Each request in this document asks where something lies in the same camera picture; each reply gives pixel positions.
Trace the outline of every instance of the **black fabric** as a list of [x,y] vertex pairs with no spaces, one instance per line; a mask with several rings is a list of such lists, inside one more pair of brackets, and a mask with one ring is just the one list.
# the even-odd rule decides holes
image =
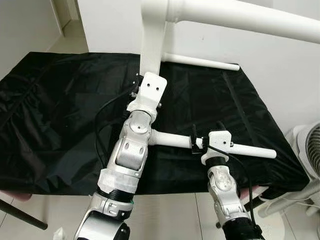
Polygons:
[[[33,194],[88,195],[101,164],[94,148],[93,119],[99,107],[132,85],[139,56],[116,53],[29,53],[0,82],[0,189]],[[167,79],[162,107],[152,127],[189,136],[219,129],[221,121],[238,144],[275,149],[276,159],[238,156],[254,185],[269,193],[301,190],[308,178],[277,124],[242,70],[163,63]],[[129,97],[103,116],[120,117]],[[101,136],[108,154],[122,124]],[[138,194],[207,191],[207,168],[191,150],[151,146]],[[240,187],[248,181],[229,160]]]

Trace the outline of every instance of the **white fan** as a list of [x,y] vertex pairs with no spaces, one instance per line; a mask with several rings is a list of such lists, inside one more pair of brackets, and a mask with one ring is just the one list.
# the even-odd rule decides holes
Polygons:
[[[294,127],[287,135],[294,153],[307,173],[310,183],[320,181],[320,121],[310,125]],[[320,206],[320,192],[312,193],[310,197],[315,205]],[[313,215],[319,208],[309,207],[308,216]]]

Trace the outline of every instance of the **floor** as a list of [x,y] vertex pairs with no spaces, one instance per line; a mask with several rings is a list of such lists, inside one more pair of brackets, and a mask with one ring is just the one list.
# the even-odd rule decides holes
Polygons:
[[[64,28],[64,37],[49,52],[88,52],[79,21],[71,21]],[[0,211],[0,239],[4,240],[51,240],[61,227],[66,234],[64,239],[71,240],[90,202],[89,196],[54,195],[33,195],[29,201],[20,202],[1,192],[0,199],[49,226],[43,231]],[[305,210],[306,206],[296,204],[267,218],[256,214],[256,221],[267,240],[318,240],[320,214],[307,217]],[[216,222],[208,193],[135,196],[131,218],[126,221],[131,240],[224,240]]]

